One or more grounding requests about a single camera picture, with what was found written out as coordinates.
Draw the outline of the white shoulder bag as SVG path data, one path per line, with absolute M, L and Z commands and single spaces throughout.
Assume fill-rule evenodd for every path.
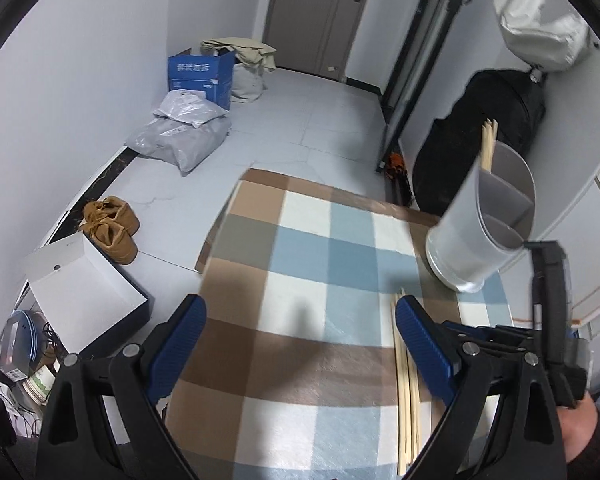
M 568 0 L 493 0 L 493 9 L 506 48 L 544 73 L 568 72 L 600 50 Z

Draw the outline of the person's right hand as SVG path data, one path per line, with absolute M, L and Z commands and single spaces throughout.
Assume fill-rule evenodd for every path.
M 558 406 L 557 415 L 562 430 L 566 461 L 571 463 L 591 441 L 597 427 L 598 411 L 592 396 L 587 391 L 574 408 Z

